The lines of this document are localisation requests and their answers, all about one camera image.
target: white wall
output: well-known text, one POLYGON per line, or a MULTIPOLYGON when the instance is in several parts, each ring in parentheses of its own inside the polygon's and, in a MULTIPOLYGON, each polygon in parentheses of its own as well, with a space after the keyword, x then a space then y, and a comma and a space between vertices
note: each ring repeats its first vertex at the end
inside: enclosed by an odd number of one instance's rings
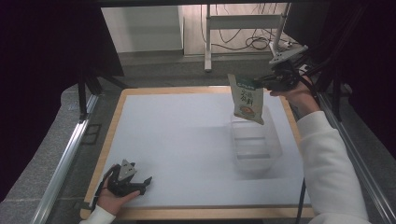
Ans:
POLYGON ((117 52, 183 49, 181 7, 102 8, 117 52))

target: green label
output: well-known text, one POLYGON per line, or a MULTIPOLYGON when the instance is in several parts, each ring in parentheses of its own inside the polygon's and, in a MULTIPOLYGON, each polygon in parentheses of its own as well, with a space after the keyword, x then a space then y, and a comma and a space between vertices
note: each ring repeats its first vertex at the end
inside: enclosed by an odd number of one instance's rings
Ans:
POLYGON ((255 85, 252 79, 235 76, 236 85, 240 88, 247 89, 249 91, 255 91, 255 85))

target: metal rail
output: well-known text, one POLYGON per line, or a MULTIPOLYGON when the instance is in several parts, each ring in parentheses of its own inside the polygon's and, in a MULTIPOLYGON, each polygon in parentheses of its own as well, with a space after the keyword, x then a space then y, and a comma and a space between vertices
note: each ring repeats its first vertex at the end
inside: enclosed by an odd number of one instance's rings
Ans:
POLYGON ((78 123, 75 130, 72 133, 72 136, 64 150, 64 154, 62 155, 58 166, 54 174, 52 175, 52 179, 47 186, 46 191, 44 192, 43 197, 41 198, 40 204, 35 210, 35 214, 31 220, 31 224, 39 224, 45 223, 50 214, 50 210, 52 209, 53 204, 55 203, 56 198, 58 197, 59 190, 64 183, 64 179, 66 178, 67 172, 69 171, 70 165, 76 155, 79 143, 81 142, 82 135, 84 134, 87 124, 90 120, 92 111, 96 105, 98 97, 92 95, 87 103, 87 112, 88 116, 81 123, 78 123))
POLYGON ((369 169, 361 158, 361 154, 359 153, 356 146, 353 144, 353 141, 349 137, 347 130, 344 128, 343 123, 339 122, 337 117, 332 112, 332 103, 329 97, 327 95, 320 94, 319 99, 322 104, 322 109, 325 112, 330 124, 340 132, 340 135, 346 144, 346 150, 356 170, 356 173, 359 176, 362 184, 370 194, 373 202, 375 203, 379 215, 382 217, 384 223, 386 224, 396 223, 395 213, 393 212, 393 209, 390 206, 387 197, 374 180, 372 174, 370 173, 369 169))

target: snack package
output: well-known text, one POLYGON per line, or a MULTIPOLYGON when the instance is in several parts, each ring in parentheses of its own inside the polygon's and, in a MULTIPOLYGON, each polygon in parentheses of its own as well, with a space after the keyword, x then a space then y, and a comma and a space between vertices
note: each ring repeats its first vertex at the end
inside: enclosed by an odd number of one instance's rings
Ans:
POLYGON ((248 119, 264 124, 262 119, 263 90, 256 89, 253 79, 228 75, 233 94, 233 114, 241 119, 248 119))

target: clear plastic container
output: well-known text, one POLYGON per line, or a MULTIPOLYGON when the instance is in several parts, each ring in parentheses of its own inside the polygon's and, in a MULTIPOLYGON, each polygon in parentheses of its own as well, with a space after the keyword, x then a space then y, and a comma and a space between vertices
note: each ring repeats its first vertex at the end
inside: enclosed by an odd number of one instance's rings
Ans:
POLYGON ((236 162, 242 170, 269 170, 282 155, 275 124, 266 105, 262 109, 262 118, 264 125, 232 115, 233 147, 236 162))

